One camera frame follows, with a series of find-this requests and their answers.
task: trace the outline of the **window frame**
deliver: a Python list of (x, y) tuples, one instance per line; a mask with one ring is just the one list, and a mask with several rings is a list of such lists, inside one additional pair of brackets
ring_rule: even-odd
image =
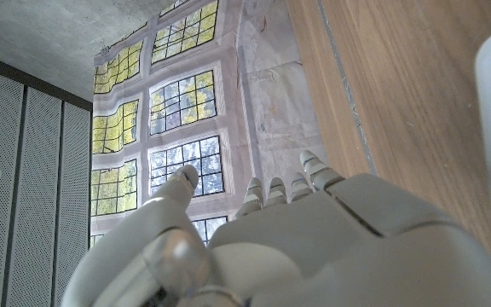
[[(120, 168), (121, 167), (124, 167), (124, 165), (126, 163), (129, 163), (131, 161), (135, 161), (136, 162), (136, 174), (135, 175), (132, 175), (130, 177), (136, 177), (136, 191), (135, 192), (130, 192), (130, 193), (127, 193), (127, 194), (131, 194), (131, 193), (136, 193), (136, 208), (132, 208), (132, 209), (127, 209), (127, 210), (124, 210), (124, 211), (118, 211), (118, 198), (121, 198), (121, 197), (125, 197), (127, 194), (123, 195), (123, 196), (118, 196), (118, 186), (121, 182), (124, 182), (124, 180), (126, 180), (127, 178), (130, 178), (130, 177), (125, 177), (122, 181), (119, 180), (119, 175), (120, 175)], [(139, 205), (139, 188), (138, 188), (138, 178), (140, 176), (140, 173), (139, 173), (139, 168), (138, 168), (138, 159), (129, 159), (129, 160), (126, 160), (121, 166), (114, 166), (114, 167), (103, 167), (103, 168), (98, 168), (98, 169), (93, 169), (93, 170), (90, 170), (90, 174), (92, 174), (93, 171), (100, 171), (100, 174), (98, 176), (98, 183), (96, 184), (92, 184), (92, 181), (90, 180), (90, 193), (92, 193), (92, 187), (94, 186), (97, 186), (98, 189), (97, 189), (97, 196), (95, 199), (91, 198), (90, 197), (90, 217), (103, 217), (103, 216), (108, 216), (108, 215), (113, 215), (113, 214), (119, 214), (119, 213), (125, 213), (127, 211), (134, 211), (136, 210), (137, 208), (140, 207)], [(116, 182), (104, 182), (104, 183), (101, 183), (101, 170), (112, 170), (112, 169), (119, 169), (118, 171), (118, 174), (117, 174), (117, 181)], [(102, 184), (113, 184), (113, 183), (117, 183), (117, 194), (116, 196), (114, 197), (107, 197), (107, 198), (102, 198), (100, 199), (100, 186)], [(97, 202), (99, 200), (108, 200), (108, 199), (115, 199), (116, 202), (115, 202), (115, 212), (111, 212), (111, 213), (103, 213), (103, 214), (97, 214), (98, 212), (98, 204)], [(92, 202), (93, 201), (96, 201), (96, 214), (95, 215), (92, 215)]]
[[(101, 61), (100, 64), (95, 64), (94, 65), (94, 95), (109, 95), (111, 93), (113, 93), (113, 90), (115, 90), (115, 88), (120, 85), (120, 84), (124, 84), (124, 83), (127, 83), (127, 81), (133, 79), (133, 78), (137, 78), (137, 76), (141, 76), (142, 75), (142, 55), (145, 53), (145, 46), (146, 46), (146, 42), (147, 40), (145, 38), (142, 38), (140, 40), (137, 40), (137, 41), (131, 41), (130, 43), (127, 43), (124, 47), (120, 47), (120, 51), (119, 52), (116, 52), (116, 51), (113, 51), (113, 52), (110, 52), (109, 54), (105, 55), (104, 56), (104, 61)], [(100, 93), (96, 93), (96, 89), (95, 87), (98, 85), (97, 83), (97, 80), (96, 80), (96, 77), (97, 76), (101, 76), (100, 74), (98, 74), (98, 67), (102, 67), (104, 65), (107, 65), (107, 71), (109, 71), (109, 62), (110, 61), (114, 61), (118, 58), (118, 56), (120, 55), (120, 52), (123, 50), (123, 49), (126, 49), (126, 48), (130, 48), (132, 47), (133, 45), (135, 44), (138, 44), (138, 43), (142, 43), (142, 46), (139, 48), (139, 50), (137, 52), (139, 52), (139, 56), (138, 56), (138, 59), (137, 59), (137, 63), (138, 63), (138, 69), (137, 69), (137, 72), (131, 76), (128, 76), (127, 78), (125, 78), (124, 80), (122, 80), (121, 82), (117, 82), (117, 80), (115, 79), (115, 84), (113, 84), (113, 86), (111, 87), (111, 89), (109, 89), (109, 91), (107, 92), (100, 92)], [(126, 59), (129, 59), (130, 58), (130, 50), (128, 52), (128, 55), (126, 56)], [(119, 59), (119, 62), (118, 62), (118, 65), (117, 67), (120, 66), (120, 63), (122, 63), (123, 60), (120, 60)]]
[[(212, 41), (216, 40), (216, 38), (217, 38), (217, 16), (219, 15), (219, 9), (221, 8), (221, 7), (220, 7), (220, 2), (221, 2), (221, 0), (210, 0), (210, 1), (207, 1), (207, 2), (205, 2), (205, 3), (202, 3), (200, 6), (196, 6), (196, 5), (195, 5), (195, 6), (194, 6), (195, 10), (193, 10), (192, 12), (188, 12), (188, 10), (187, 10), (187, 14), (185, 14), (184, 16), (181, 16), (181, 15), (180, 15), (180, 16), (179, 16), (179, 18), (171, 18), (171, 19), (168, 19), (167, 21), (171, 21), (170, 23), (168, 23), (168, 24), (167, 24), (167, 25), (165, 25), (165, 26), (158, 27), (158, 28), (157, 28), (157, 30), (156, 30), (156, 31), (154, 31), (154, 42), (153, 42), (153, 47), (151, 48), (151, 50), (152, 50), (152, 52), (151, 52), (151, 60), (150, 60), (151, 65), (152, 65), (152, 66), (155, 66), (157, 63), (164, 62), (164, 61), (168, 61), (168, 60), (169, 60), (170, 58), (172, 58), (172, 57), (175, 57), (175, 56), (177, 56), (177, 55), (183, 54), (183, 53), (185, 53), (185, 52), (187, 52), (187, 51), (189, 51), (189, 50), (192, 50), (192, 49), (197, 49), (198, 47), (200, 47), (200, 46), (202, 46), (202, 45), (204, 45), (204, 44), (207, 44), (207, 43), (209, 43), (209, 42), (212, 42)], [(202, 9), (203, 9), (205, 6), (207, 6), (207, 5), (211, 4), (211, 3), (217, 3), (217, 4), (216, 4), (216, 6), (217, 6), (217, 7), (216, 7), (216, 11), (215, 11), (215, 13), (211, 13), (211, 14), (209, 14), (209, 15), (207, 15), (206, 17), (204, 17), (204, 18), (203, 18), (203, 17), (202, 17)], [(202, 20), (207, 19), (207, 18), (210, 18), (210, 16), (212, 16), (212, 15), (215, 15), (215, 20), (214, 20), (214, 22), (213, 22), (213, 27), (210, 27), (210, 28), (208, 28), (208, 29), (206, 29), (206, 30), (204, 30), (204, 31), (201, 31), (201, 30), (199, 29), (197, 34), (195, 34), (195, 35), (193, 35), (193, 36), (191, 36), (191, 37), (188, 37), (188, 38), (192, 38), (192, 37), (196, 36), (196, 37), (197, 37), (197, 38), (196, 38), (196, 43), (195, 43), (195, 45), (194, 45), (193, 47), (190, 47), (190, 48), (188, 48), (188, 49), (183, 50), (183, 49), (182, 49), (182, 44), (183, 44), (183, 42), (184, 42), (184, 41), (185, 41), (185, 39), (186, 39), (186, 38), (185, 38), (185, 30), (186, 30), (188, 27), (194, 26), (194, 25), (196, 24), (196, 23), (193, 23), (191, 26), (187, 26), (187, 18), (188, 18), (189, 16), (191, 16), (192, 14), (194, 14), (194, 13), (195, 13), (197, 10), (200, 10), (200, 17), (199, 17), (199, 21), (198, 21), (198, 25), (199, 25), (199, 27), (200, 27), (200, 24), (201, 24), (201, 21), (202, 21)], [(177, 39), (177, 40), (175, 40), (175, 41), (172, 41), (172, 44), (170, 44), (170, 36), (174, 34), (174, 33), (171, 33), (171, 29), (172, 29), (172, 27), (173, 27), (174, 23), (176, 23), (176, 22), (178, 22), (178, 21), (180, 21), (180, 20), (184, 20), (183, 29), (182, 29), (182, 30), (180, 30), (180, 31), (183, 31), (183, 37), (182, 37), (181, 39)], [(168, 27), (168, 28), (169, 28), (168, 35), (167, 35), (167, 36), (164, 36), (164, 37), (162, 37), (162, 38), (160, 38), (160, 39), (157, 39), (157, 36), (158, 36), (157, 34), (159, 33), (159, 31), (164, 30), (166, 27)], [(206, 41), (205, 41), (205, 42), (203, 42), (203, 43), (198, 43), (199, 38), (200, 38), (200, 34), (201, 34), (201, 33), (203, 33), (203, 32), (208, 32), (210, 29), (213, 29), (213, 36), (212, 36), (212, 38), (211, 38), (211, 39), (206, 40)], [(168, 38), (168, 41), (166, 42), (165, 47), (164, 47), (164, 49), (165, 49), (165, 57), (164, 57), (163, 59), (160, 59), (160, 60), (157, 60), (157, 61), (153, 62), (154, 54), (155, 54), (155, 51), (156, 51), (156, 49), (157, 49), (156, 43), (157, 43), (157, 41), (159, 41), (159, 40), (163, 40), (164, 38)], [(178, 43), (181, 45), (181, 47), (180, 47), (180, 51), (179, 51), (179, 52), (177, 52), (177, 53), (175, 53), (174, 55), (170, 55), (170, 56), (168, 56), (168, 49), (170, 48), (170, 46), (175, 45), (175, 44), (178, 44)]]
[[(219, 155), (219, 167), (220, 167), (220, 170), (219, 171), (216, 171), (216, 172), (213, 172), (213, 173), (210, 173), (210, 174), (206, 174), (206, 175), (202, 175), (201, 173), (199, 173), (199, 183), (198, 184), (202, 184), (202, 194), (200, 195), (195, 195), (193, 197), (193, 200), (195, 198), (204, 198), (206, 196), (210, 196), (210, 195), (216, 195), (216, 194), (224, 194), (227, 192), (227, 190), (225, 189), (227, 187), (227, 185), (225, 185), (225, 170), (224, 170), (224, 167), (223, 167), (223, 153), (222, 153), (222, 145), (221, 145), (221, 136), (219, 135), (212, 135), (212, 136), (206, 136), (206, 137), (200, 137), (198, 139), (195, 139), (195, 140), (192, 140), (190, 142), (183, 142), (181, 144), (178, 144), (178, 145), (175, 145), (173, 147), (170, 147), (170, 148), (165, 148), (165, 149), (161, 149), (161, 148), (149, 148), (147, 150), (147, 158), (148, 158), (148, 164), (149, 164), (149, 183), (148, 183), (148, 192), (149, 192), (149, 195), (153, 195), (154, 192), (153, 192), (153, 185), (152, 185), (152, 180), (157, 178), (153, 178), (153, 175), (152, 175), (152, 172), (158, 168), (162, 168), (162, 167), (169, 167), (169, 166), (173, 166), (173, 165), (179, 165), (179, 164), (186, 164), (186, 162), (189, 162), (189, 161), (193, 161), (195, 159), (191, 159), (189, 161), (185, 161), (183, 159), (183, 162), (181, 163), (175, 163), (175, 164), (172, 164), (172, 165), (168, 165), (168, 151), (171, 150), (171, 149), (175, 149), (175, 148), (179, 148), (179, 147), (183, 147), (185, 145), (188, 145), (190, 143), (194, 143), (194, 142), (198, 142), (199, 144), (204, 141), (204, 140), (207, 140), (207, 139), (210, 139), (210, 138), (213, 138), (213, 137), (216, 137), (217, 138), (217, 142), (218, 142), (218, 146), (219, 146), (219, 152), (218, 153), (214, 153), (214, 154), (209, 154), (209, 155), (206, 155), (206, 156), (202, 156), (202, 153), (201, 153), (201, 148), (199, 149), (200, 150), (200, 156), (197, 158), (199, 161), (200, 161), (200, 169), (202, 170), (202, 159), (204, 158), (207, 158), (207, 157), (211, 157), (211, 156), (215, 156), (215, 155)], [(155, 153), (160, 153), (160, 152), (165, 152), (166, 153), (166, 163), (165, 163), (165, 166), (161, 166), (161, 167), (158, 167), (158, 168), (155, 168), (153, 169), (153, 166), (151, 164), (151, 159), (150, 159), (150, 156), (151, 154), (155, 154)], [(204, 194), (204, 186), (203, 186), (203, 177), (205, 176), (209, 176), (209, 175), (213, 175), (213, 174), (221, 174), (221, 184), (222, 184), (222, 190), (221, 191), (218, 191), (218, 192), (213, 192), (213, 193), (208, 193), (208, 194)], [(158, 177), (163, 177), (163, 176), (166, 176), (166, 181), (168, 180), (168, 173), (167, 171), (165, 172), (164, 175), (161, 175), (161, 176), (158, 176)]]

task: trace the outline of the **stained glass window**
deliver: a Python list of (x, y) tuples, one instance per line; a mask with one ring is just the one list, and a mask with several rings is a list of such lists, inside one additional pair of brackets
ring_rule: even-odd
[(94, 244), (96, 244), (103, 235), (91, 235), (90, 236), (90, 248), (94, 247)]
[(219, 228), (219, 226), (225, 224), (226, 222), (228, 222), (227, 217), (214, 217), (193, 221), (193, 226), (196, 228), (196, 231), (198, 231), (200, 239), (202, 239), (204, 244), (208, 245), (208, 242), (215, 231)]
[(184, 165), (192, 165), (199, 174), (194, 196), (224, 191), (219, 136), (190, 142), (175, 148), (149, 154), (151, 194)]
[(137, 75), (142, 46), (143, 41), (124, 48), (111, 61), (95, 67), (94, 94), (108, 93), (115, 84)]
[(133, 159), (120, 167), (91, 172), (92, 217), (137, 208), (137, 168)]
[(160, 17), (170, 13), (172, 9), (176, 9), (178, 6), (184, 4), (186, 1), (187, 0), (177, 0), (174, 3), (170, 4), (170, 6), (168, 6), (166, 9), (163, 9), (162, 12), (160, 12)]
[(213, 71), (179, 80), (151, 94), (151, 134), (217, 115)]
[(138, 100), (126, 102), (109, 116), (92, 119), (92, 153), (114, 153), (136, 140)]
[(157, 31), (151, 63), (162, 61), (180, 52), (213, 39), (217, 1)]

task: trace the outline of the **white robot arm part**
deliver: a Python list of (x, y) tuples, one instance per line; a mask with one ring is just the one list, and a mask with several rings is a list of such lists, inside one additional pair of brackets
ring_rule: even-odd
[(342, 178), (311, 152), (292, 180), (253, 178), (206, 248), (181, 168), (96, 243), (62, 306), (491, 306), (491, 257), (450, 217), (383, 180)]

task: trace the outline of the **wooden wall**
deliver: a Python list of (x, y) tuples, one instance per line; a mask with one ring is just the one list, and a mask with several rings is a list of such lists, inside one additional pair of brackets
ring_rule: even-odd
[(474, 76), (491, 0), (287, 5), (329, 164), (345, 176), (375, 171), (430, 201), (491, 253)]

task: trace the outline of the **ceiling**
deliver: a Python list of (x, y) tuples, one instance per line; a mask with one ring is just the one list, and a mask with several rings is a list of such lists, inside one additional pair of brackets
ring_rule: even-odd
[(92, 101), (94, 56), (173, 0), (0, 0), (0, 61)]

